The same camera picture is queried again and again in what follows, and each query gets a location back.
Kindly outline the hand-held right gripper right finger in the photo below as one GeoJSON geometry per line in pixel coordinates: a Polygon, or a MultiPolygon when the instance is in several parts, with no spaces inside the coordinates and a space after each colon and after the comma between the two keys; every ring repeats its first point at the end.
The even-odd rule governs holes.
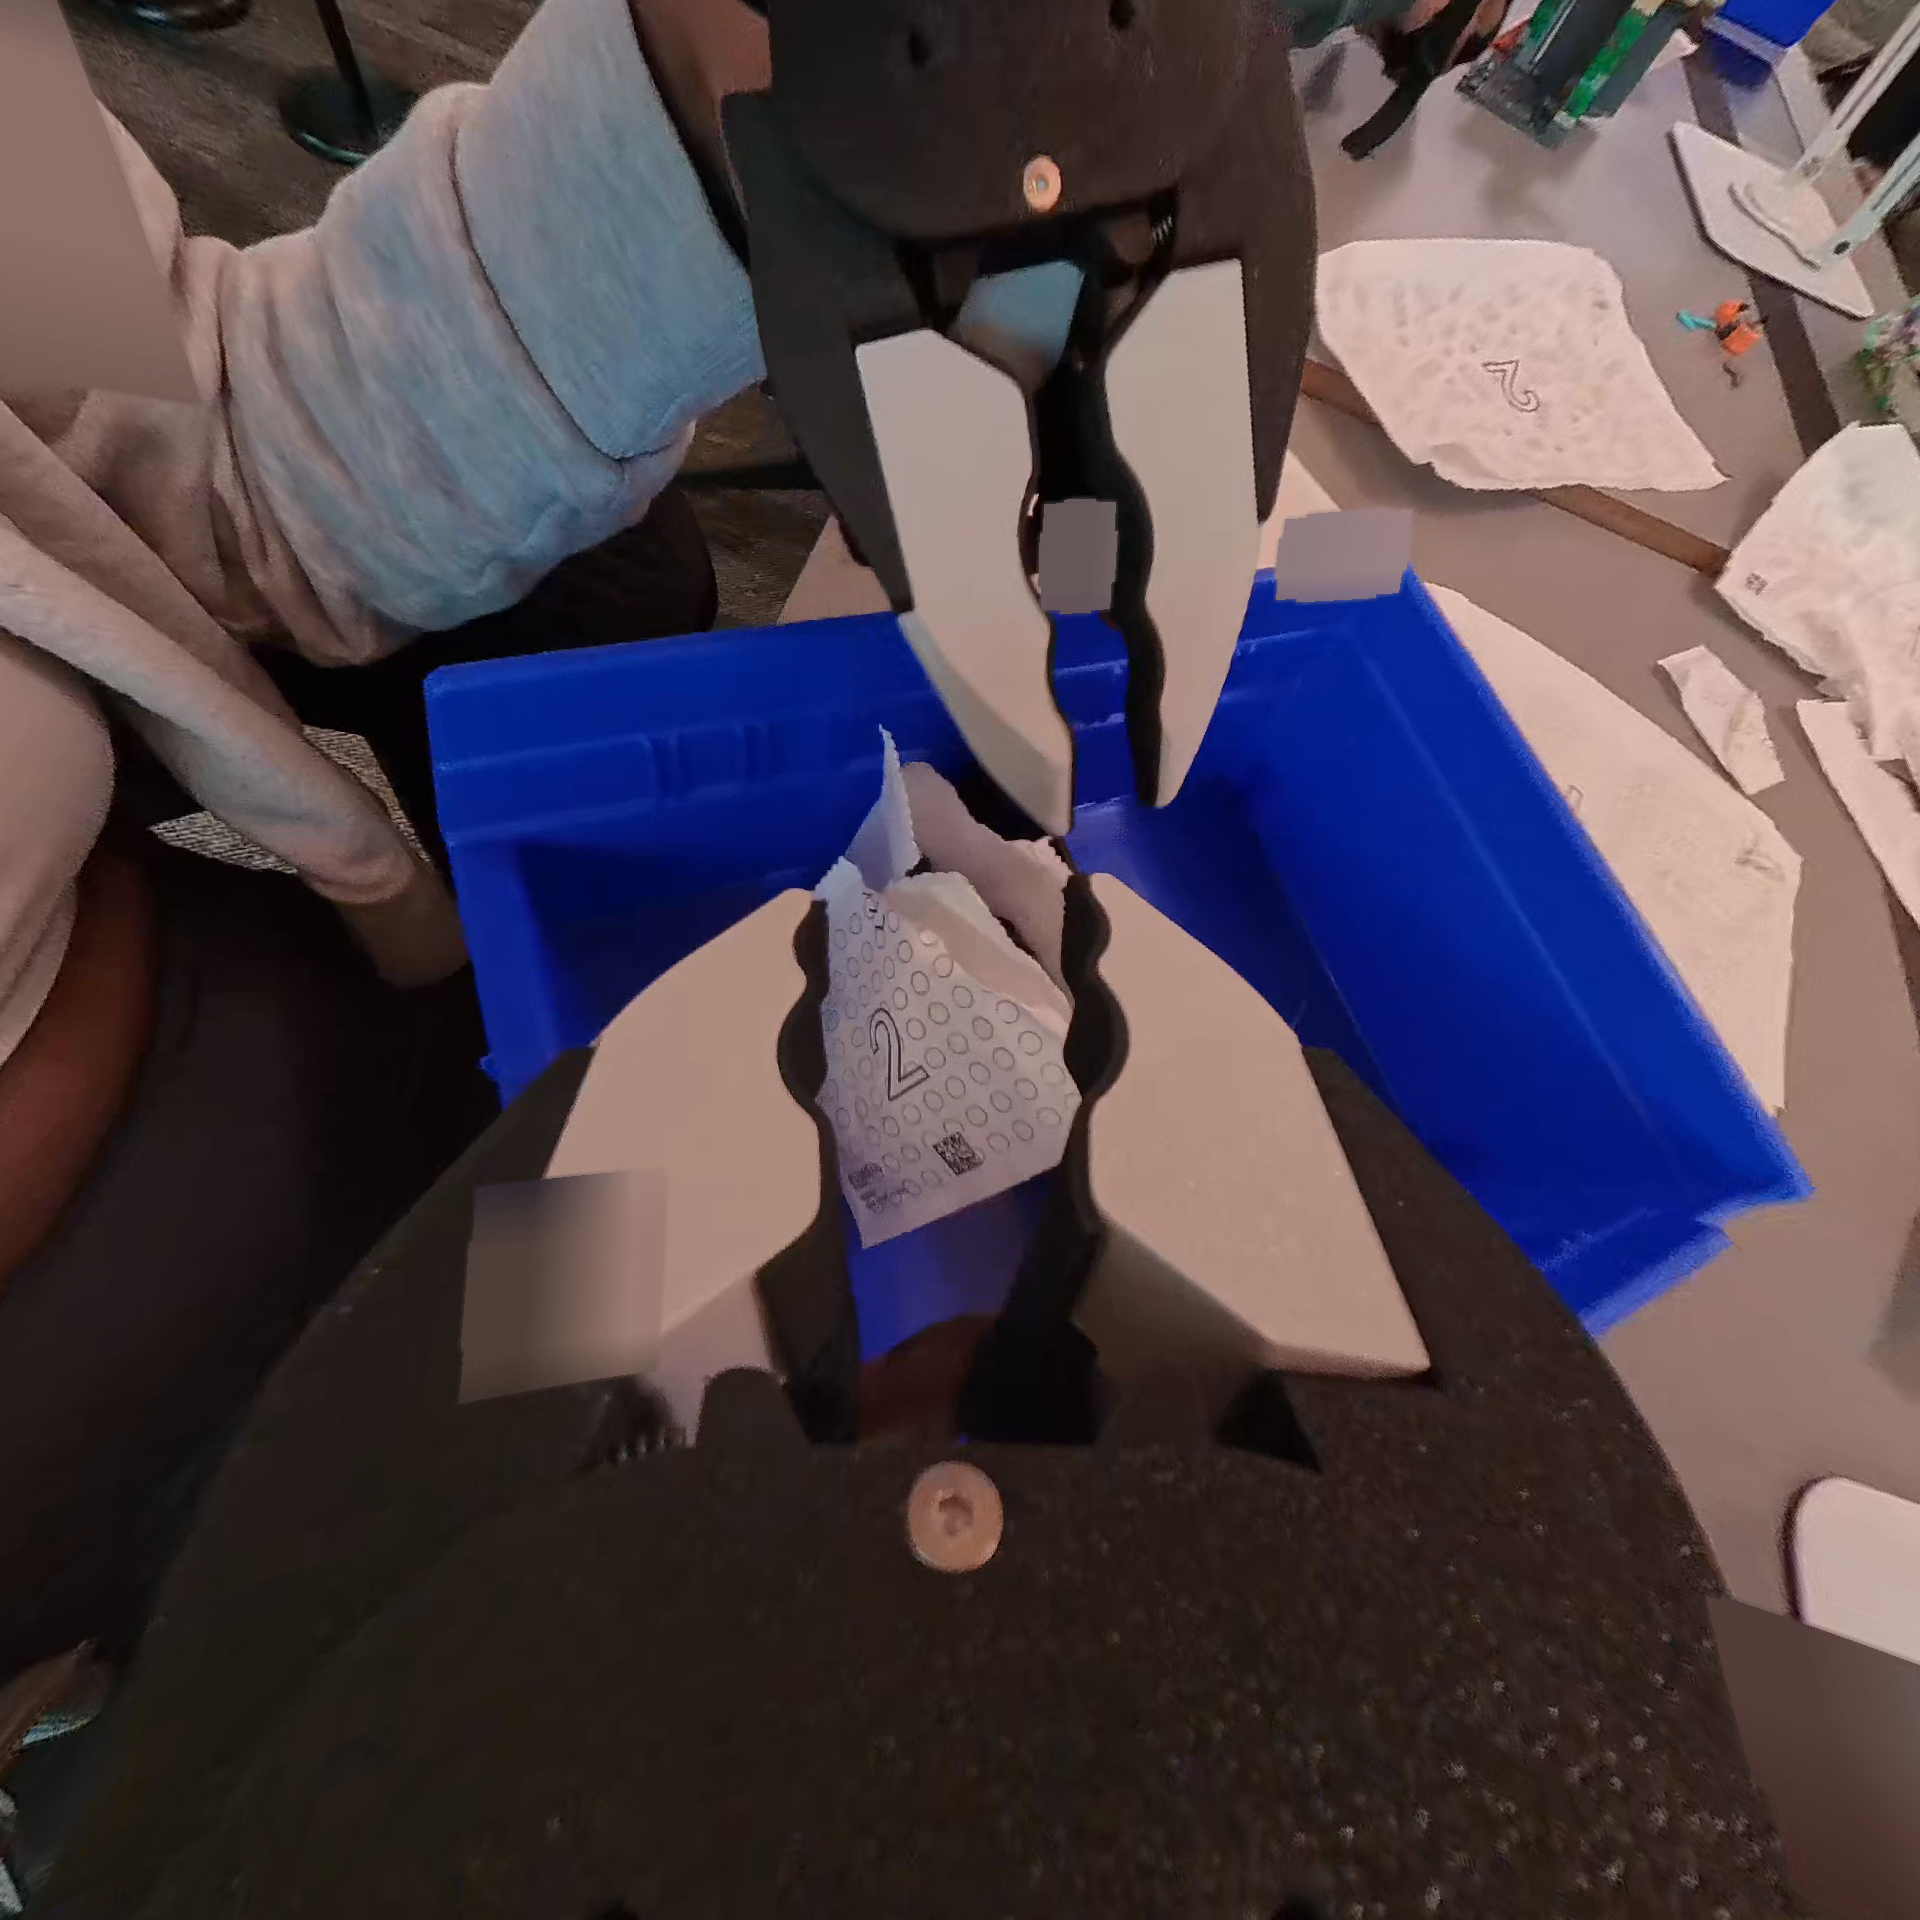
{"type": "Polygon", "coordinates": [[[1427,1343],[1292,1026],[1115,876],[1063,893],[1078,1093],[968,1372],[968,1441],[1283,1430],[1283,1378],[1410,1383],[1427,1343]]]}

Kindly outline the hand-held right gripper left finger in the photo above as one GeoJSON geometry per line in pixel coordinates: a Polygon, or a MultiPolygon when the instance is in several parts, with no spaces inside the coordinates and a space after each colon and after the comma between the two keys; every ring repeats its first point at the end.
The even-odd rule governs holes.
{"type": "Polygon", "coordinates": [[[789,889],[660,973],[591,1046],[545,1164],[601,1213],[567,1360],[607,1360],[684,1432],[709,1381],[756,1370],[811,1442],[856,1437],[824,966],[824,905],[789,889]]]}

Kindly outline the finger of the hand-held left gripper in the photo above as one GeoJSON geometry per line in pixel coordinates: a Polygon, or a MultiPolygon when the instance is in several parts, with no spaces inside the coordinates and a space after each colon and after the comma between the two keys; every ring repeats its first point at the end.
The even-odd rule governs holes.
{"type": "Polygon", "coordinates": [[[1137,495],[1115,595],[1143,805],[1181,790],[1236,657],[1256,575],[1256,444],[1242,266],[1171,271],[1108,355],[1108,425],[1137,495]]]}
{"type": "Polygon", "coordinates": [[[853,350],[903,566],[900,631],[975,763],[1050,836],[1073,821],[1051,623],[1021,556],[1035,474],[1019,385],[941,332],[853,350]]]}

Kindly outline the white numbered paper bag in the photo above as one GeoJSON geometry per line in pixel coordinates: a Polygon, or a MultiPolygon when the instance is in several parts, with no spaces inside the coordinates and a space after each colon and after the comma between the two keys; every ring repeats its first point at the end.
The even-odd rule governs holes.
{"type": "Polygon", "coordinates": [[[863,1251],[1051,1173],[1082,1098],[1065,859],[986,826],[951,780],[877,739],[876,803],[815,889],[818,1106],[863,1251]]]}

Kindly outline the blue plastic bin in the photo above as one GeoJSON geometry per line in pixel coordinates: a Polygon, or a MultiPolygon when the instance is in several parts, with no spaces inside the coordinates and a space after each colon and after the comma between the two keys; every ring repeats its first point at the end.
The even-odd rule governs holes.
{"type": "Polygon", "coordinates": [[[1705,34],[1734,48],[1741,61],[1774,70],[1800,47],[1834,3],[1720,3],[1705,34]]]}
{"type": "MultiPolygon", "coordinates": [[[[1338,1054],[1592,1335],[1811,1181],[1433,599],[1260,576],[1175,803],[1137,803],[1128,667],[1063,625],[1073,864],[1338,1054]]],[[[818,882],[881,735],[979,780],[891,615],[432,674],[423,711],[487,1069],[510,1102],[670,964],[818,882]]]]}

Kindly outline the person's left forearm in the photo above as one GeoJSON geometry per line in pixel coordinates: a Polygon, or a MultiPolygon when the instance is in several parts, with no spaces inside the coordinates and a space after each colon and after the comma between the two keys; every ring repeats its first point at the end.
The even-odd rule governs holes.
{"type": "Polygon", "coordinates": [[[234,623],[380,660],[644,517],[763,370],[718,111],[769,68],[750,4],[541,4],[312,227],[232,255],[234,623]]]}

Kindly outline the grey desk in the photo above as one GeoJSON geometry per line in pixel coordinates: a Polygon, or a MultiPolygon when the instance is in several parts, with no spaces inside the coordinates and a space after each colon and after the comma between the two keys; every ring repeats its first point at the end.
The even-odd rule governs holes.
{"type": "MultiPolygon", "coordinates": [[[[1458,590],[1576,665],[1688,749],[1657,659],[1695,644],[1787,697],[1783,668],[1715,610],[1704,576],[1551,507],[1443,503],[1390,479],[1358,427],[1308,409],[1308,452],[1333,481],[1411,507],[1419,587],[1458,590]]],[[[1769,717],[1786,782],[1754,805],[1800,859],[1791,919],[1787,1102],[1772,1117],[1811,1194],[1732,1219],[1699,1270],[1630,1313],[1600,1346],[1679,1476],[1734,1595],[1776,1607],[1787,1521],[1826,1476],[1915,1498],[1915,979],[1897,913],[1842,805],[1815,790],[1798,726],[1769,717]]]]}

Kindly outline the flat white paper bag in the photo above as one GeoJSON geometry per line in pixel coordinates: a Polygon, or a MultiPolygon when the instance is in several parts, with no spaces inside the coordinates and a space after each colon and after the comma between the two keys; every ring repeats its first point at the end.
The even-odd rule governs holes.
{"type": "Polygon", "coordinates": [[[1846,705],[1868,752],[1918,767],[1918,452],[1842,428],[1732,548],[1732,612],[1846,705]]]}
{"type": "Polygon", "coordinates": [[[1366,240],[1316,264],[1313,324],[1417,466],[1475,492],[1710,492],[1723,482],[1595,253],[1366,240]]]}
{"type": "Polygon", "coordinates": [[[1427,595],[1758,1105],[1779,1117],[1800,854],[1758,805],[1548,644],[1456,589],[1427,595]]]}

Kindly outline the person's dark pants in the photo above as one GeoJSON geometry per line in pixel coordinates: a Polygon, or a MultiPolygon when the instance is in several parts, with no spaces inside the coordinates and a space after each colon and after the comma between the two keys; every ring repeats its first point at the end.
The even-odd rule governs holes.
{"type": "Polygon", "coordinates": [[[154,1026],[3,1281],[2,1667],[135,1629],[187,1483],[497,1111],[467,970],[398,988],[298,880],[158,842],[154,1026]]]}

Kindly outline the grey woven chair seat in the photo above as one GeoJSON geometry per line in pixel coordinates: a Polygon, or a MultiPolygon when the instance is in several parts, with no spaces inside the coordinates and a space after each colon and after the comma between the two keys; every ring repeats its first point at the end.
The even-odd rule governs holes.
{"type": "Polygon", "coordinates": [[[187,796],[150,828],[173,851],[298,876],[340,905],[396,901],[430,876],[378,790],[279,726],[237,749],[167,732],[158,758],[187,796]]]}

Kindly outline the green grey toy brick model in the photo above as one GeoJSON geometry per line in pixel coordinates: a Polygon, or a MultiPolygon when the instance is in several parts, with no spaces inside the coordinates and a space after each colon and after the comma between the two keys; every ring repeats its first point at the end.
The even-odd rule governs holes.
{"type": "Polygon", "coordinates": [[[1460,77],[1456,92],[1543,150],[1611,118],[1717,3],[1539,3],[1460,77]]]}

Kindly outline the white paper scrap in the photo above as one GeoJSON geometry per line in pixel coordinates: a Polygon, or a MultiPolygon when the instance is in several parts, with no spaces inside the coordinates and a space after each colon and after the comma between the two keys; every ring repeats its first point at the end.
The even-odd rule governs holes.
{"type": "Polygon", "coordinates": [[[1761,698],[1705,646],[1656,662],[1691,732],[1748,798],[1783,785],[1761,698]]]}
{"type": "Polygon", "coordinates": [[[1850,711],[1800,700],[1793,717],[1830,790],[1843,809],[1912,927],[1918,924],[1918,803],[1906,780],[1874,760],[1850,711]]]}

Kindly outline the white stand base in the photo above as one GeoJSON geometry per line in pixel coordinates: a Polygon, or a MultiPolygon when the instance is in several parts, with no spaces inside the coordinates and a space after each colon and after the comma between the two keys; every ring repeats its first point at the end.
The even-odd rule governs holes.
{"type": "Polygon", "coordinates": [[[1881,304],[1859,272],[1868,243],[1908,204],[1918,185],[1918,136],[1910,134],[1872,188],[1836,210],[1823,182],[1856,173],[1853,136],[1885,96],[1915,73],[1918,10],[1906,4],[1859,78],[1826,106],[1805,58],[1776,73],[1798,152],[1772,160],[1691,123],[1668,138],[1704,240],[1725,260],[1787,288],[1850,322],[1870,322],[1881,304]]]}

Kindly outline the black round stand base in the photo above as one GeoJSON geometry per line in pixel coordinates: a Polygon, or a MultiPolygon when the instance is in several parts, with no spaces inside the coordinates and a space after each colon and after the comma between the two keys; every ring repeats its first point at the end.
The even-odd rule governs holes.
{"type": "Polygon", "coordinates": [[[275,113],[303,152],[355,169],[394,138],[419,92],[363,63],[337,3],[312,3],[312,13],[330,63],[287,78],[275,113]]]}

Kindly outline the white rounded object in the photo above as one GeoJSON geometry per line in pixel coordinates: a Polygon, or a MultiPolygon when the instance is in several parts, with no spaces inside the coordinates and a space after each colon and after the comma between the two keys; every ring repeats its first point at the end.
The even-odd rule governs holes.
{"type": "Polygon", "coordinates": [[[1787,1587],[1803,1627],[1918,1667],[1918,1503],[1843,1476],[1805,1484],[1787,1587]]]}

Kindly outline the person's pale jacket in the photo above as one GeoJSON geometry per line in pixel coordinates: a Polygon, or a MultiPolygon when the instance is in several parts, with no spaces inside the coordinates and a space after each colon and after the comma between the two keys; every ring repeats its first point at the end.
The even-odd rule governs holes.
{"type": "MultiPolygon", "coordinates": [[[[180,203],[93,101],[190,367],[183,401],[3,377],[3,1057],[54,993],[106,822],[123,719],[237,750],[303,724],[265,643],[324,667],[376,660],[404,627],[378,610],[370,548],[421,487],[419,419],[372,396],[353,344],[368,293],[325,255],[337,215],[254,249],[183,233],[180,203]]],[[[340,905],[373,969],[419,987],[466,961],[439,876],[340,905]]]]}

